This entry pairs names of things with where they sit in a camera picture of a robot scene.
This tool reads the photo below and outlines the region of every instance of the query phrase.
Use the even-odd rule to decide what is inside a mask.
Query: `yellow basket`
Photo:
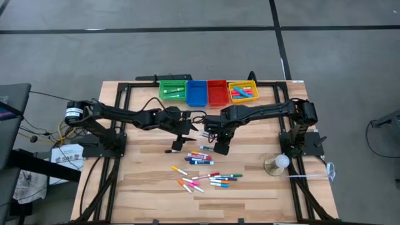
[[[243,103],[246,101],[254,101],[258,98],[257,86],[254,81],[230,82],[228,84],[228,87],[229,87],[229,95],[231,96],[231,100],[233,103]],[[232,89],[234,87],[238,87],[238,88],[251,87],[253,97],[246,97],[246,98],[242,98],[242,99],[233,99]]]

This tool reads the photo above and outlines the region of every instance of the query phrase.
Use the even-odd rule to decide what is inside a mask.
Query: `plastic bin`
[[[186,104],[188,106],[203,107],[207,104],[206,81],[188,81],[186,87]]]
[[[254,81],[230,82],[228,84],[228,86],[229,86],[229,90],[228,90],[229,95],[231,96],[233,103],[243,103],[246,101],[254,101],[258,98],[258,90],[257,90],[256,83]],[[242,98],[242,99],[233,99],[232,91],[231,91],[233,89],[233,87],[238,87],[238,88],[250,87],[252,89],[253,97],[246,97],[246,98]]]
[[[184,101],[186,99],[186,82],[187,81],[160,81],[159,97],[163,100],[179,100]],[[164,90],[170,91],[178,88],[184,88],[182,91],[164,93]]]
[[[207,89],[210,106],[225,106],[229,103],[226,80],[207,81]]]

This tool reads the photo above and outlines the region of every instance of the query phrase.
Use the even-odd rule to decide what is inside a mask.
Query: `orange marker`
[[[221,183],[221,184],[229,184],[229,181],[222,181],[222,180],[215,180],[215,179],[212,179],[212,180],[210,180],[212,183]]]
[[[189,193],[192,193],[192,191],[186,186],[185,183],[183,183],[182,180],[177,180],[177,182],[182,185],[182,187],[184,187]]]

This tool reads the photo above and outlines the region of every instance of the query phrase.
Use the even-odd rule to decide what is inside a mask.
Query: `green basket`
[[[183,91],[164,93],[164,90],[171,91],[178,88],[184,88]],[[186,100],[186,81],[160,81],[159,97],[163,100]]]

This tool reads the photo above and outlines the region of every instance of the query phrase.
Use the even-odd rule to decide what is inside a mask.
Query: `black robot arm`
[[[70,101],[67,104],[65,123],[72,127],[83,128],[99,138],[99,142],[110,150],[120,148],[120,139],[113,129],[107,129],[99,124],[97,119],[110,119],[123,123],[133,124],[135,127],[148,131],[161,129],[177,135],[172,148],[181,146],[186,140],[182,135],[189,134],[192,126],[188,119],[189,111],[180,111],[178,107],[171,106],[165,109],[149,109],[140,111],[129,111],[107,106],[101,102]]]
[[[222,109],[220,116],[206,116],[202,123],[204,130],[211,137],[216,138],[214,151],[227,155],[236,128],[246,125],[250,121],[281,116],[287,116],[296,122],[295,128],[290,130],[292,157],[296,157],[305,147],[304,134],[308,127],[318,122],[314,104],[307,100],[291,99],[279,104],[253,107],[233,105]]]

